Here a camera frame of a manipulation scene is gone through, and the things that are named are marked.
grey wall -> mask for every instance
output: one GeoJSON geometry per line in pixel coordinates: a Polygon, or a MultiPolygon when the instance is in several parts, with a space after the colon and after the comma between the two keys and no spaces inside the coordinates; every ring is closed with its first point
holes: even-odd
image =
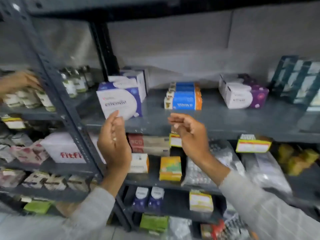
{"type": "MultiPolygon", "coordinates": [[[[220,72],[247,72],[262,82],[272,75],[281,55],[317,58],[320,51],[320,2],[242,8],[110,23],[119,65],[151,67],[151,87],[170,81],[214,81],[220,72]]],[[[58,63],[98,68],[86,23],[35,19],[58,63]]],[[[1,24],[1,44],[10,43],[1,24]]],[[[14,44],[2,45],[0,67],[25,63],[14,44]],[[10,56],[5,47],[10,47],[10,56]]]]}

shelf rack post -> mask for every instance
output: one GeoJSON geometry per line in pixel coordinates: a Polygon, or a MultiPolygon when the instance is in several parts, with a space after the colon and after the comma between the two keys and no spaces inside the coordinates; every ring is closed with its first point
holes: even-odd
{"type": "Polygon", "coordinates": [[[108,25],[107,23],[90,21],[89,27],[98,52],[103,77],[104,80],[107,81],[108,75],[117,74],[119,72],[118,61],[112,51],[108,25]]]}
{"type": "MultiPolygon", "coordinates": [[[[18,32],[18,35],[13,38],[21,46],[42,87],[56,107],[61,121],[82,153],[84,160],[91,167],[94,177],[101,181],[106,166],[101,161],[76,108],[66,92],[59,69],[53,62],[52,53],[36,31],[25,7],[24,0],[0,0],[0,12],[4,21],[11,24],[18,32]]],[[[128,220],[117,203],[114,205],[114,211],[122,226],[130,231],[131,227],[128,220]]]]}

perforated metal upright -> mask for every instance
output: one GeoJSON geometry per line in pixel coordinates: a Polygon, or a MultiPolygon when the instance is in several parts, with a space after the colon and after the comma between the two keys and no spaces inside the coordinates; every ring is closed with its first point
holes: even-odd
{"type": "MultiPolygon", "coordinates": [[[[53,54],[48,50],[36,31],[25,7],[24,0],[0,0],[0,11],[4,21],[8,22],[18,32],[18,35],[13,39],[17,40],[21,46],[42,87],[56,107],[59,119],[65,125],[86,163],[90,166],[93,176],[101,181],[105,172],[105,165],[102,163],[72,100],[66,92],[59,70],[53,62],[53,54]]],[[[122,205],[121,198],[116,197],[114,212],[121,225],[129,231],[131,227],[121,209],[122,205]]]]}

plastic bag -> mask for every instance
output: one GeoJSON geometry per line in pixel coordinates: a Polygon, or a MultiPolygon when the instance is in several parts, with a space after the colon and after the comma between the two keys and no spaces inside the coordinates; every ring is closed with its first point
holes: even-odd
{"type": "MultiPolygon", "coordinates": [[[[209,141],[210,152],[224,165],[245,175],[245,169],[234,152],[231,144],[226,140],[209,141]]],[[[216,184],[187,157],[186,176],[181,185],[198,185],[217,187],[216,184]]]]}
{"type": "Polygon", "coordinates": [[[292,194],[278,162],[270,152],[241,153],[242,162],[247,177],[261,188],[275,188],[287,194],[292,194]]]}
{"type": "Polygon", "coordinates": [[[192,240],[190,226],[192,221],[186,218],[169,217],[169,225],[163,240],[192,240]]]}

orange medicine box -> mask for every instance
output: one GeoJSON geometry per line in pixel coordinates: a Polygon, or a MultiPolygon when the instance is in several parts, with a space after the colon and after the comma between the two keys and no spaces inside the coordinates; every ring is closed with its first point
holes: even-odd
{"type": "Polygon", "coordinates": [[[161,157],[159,180],[180,181],[182,177],[179,156],[161,157]]]}

